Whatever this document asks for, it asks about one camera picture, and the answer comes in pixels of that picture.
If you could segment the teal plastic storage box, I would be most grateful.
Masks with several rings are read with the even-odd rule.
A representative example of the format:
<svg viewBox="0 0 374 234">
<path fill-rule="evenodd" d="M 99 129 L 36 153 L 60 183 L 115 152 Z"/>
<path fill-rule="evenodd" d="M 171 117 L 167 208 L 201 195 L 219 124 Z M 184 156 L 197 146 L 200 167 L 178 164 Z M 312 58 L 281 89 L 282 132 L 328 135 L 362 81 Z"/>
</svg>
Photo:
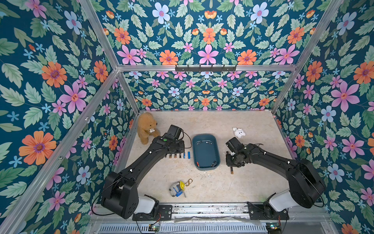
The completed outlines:
<svg viewBox="0 0 374 234">
<path fill-rule="evenodd" d="M 216 169 L 220 163 L 217 140 L 211 134 L 199 134 L 192 139 L 194 165 L 200 171 Z"/>
</svg>

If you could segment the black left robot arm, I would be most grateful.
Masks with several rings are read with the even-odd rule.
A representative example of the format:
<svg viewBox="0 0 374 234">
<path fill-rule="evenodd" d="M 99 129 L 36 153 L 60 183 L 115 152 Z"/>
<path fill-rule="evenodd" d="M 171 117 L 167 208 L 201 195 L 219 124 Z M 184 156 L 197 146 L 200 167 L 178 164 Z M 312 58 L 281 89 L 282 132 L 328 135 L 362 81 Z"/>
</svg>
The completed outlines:
<svg viewBox="0 0 374 234">
<path fill-rule="evenodd" d="M 102 191 L 101 205 L 112 213 L 128 219 L 134 214 L 155 217 L 158 200 L 151 196 L 140 196 L 138 186 L 152 167 L 167 154 L 185 151 L 182 139 L 165 136 L 154 138 L 148 149 L 130 166 L 119 173 L 110 173 Z"/>
</svg>

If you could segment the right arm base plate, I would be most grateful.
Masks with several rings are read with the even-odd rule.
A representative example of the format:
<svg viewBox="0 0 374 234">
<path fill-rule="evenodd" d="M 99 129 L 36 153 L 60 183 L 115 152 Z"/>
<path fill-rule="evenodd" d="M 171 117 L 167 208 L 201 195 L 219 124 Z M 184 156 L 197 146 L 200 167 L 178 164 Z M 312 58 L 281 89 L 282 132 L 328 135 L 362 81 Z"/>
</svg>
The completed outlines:
<svg viewBox="0 0 374 234">
<path fill-rule="evenodd" d="M 247 202 L 247 207 L 251 220 L 289 220 L 287 210 L 277 212 L 267 202 L 264 204 Z"/>
</svg>

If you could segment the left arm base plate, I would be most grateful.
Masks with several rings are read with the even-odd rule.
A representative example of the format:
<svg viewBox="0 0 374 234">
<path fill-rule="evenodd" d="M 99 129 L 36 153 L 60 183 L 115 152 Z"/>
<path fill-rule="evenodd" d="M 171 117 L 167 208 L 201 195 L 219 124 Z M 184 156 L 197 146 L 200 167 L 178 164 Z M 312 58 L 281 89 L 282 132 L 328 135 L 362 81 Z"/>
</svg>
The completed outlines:
<svg viewBox="0 0 374 234">
<path fill-rule="evenodd" d="M 172 205 L 158 205 L 151 213 L 137 213 L 132 216 L 133 221 L 169 221 L 172 218 Z"/>
</svg>

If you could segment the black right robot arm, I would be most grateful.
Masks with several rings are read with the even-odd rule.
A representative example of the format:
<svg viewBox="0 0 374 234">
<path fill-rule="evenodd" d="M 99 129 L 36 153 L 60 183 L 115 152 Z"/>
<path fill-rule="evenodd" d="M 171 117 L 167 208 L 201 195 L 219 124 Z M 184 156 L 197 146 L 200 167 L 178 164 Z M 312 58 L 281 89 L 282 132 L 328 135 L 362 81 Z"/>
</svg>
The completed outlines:
<svg viewBox="0 0 374 234">
<path fill-rule="evenodd" d="M 271 195 L 264 206 L 272 212 L 300 206 L 311 208 L 326 189 L 323 179 L 308 160 L 293 160 L 280 157 L 260 147 L 259 144 L 244 145 L 237 138 L 226 142 L 229 151 L 226 154 L 228 167 L 240 168 L 246 164 L 263 166 L 288 181 L 289 188 Z"/>
</svg>

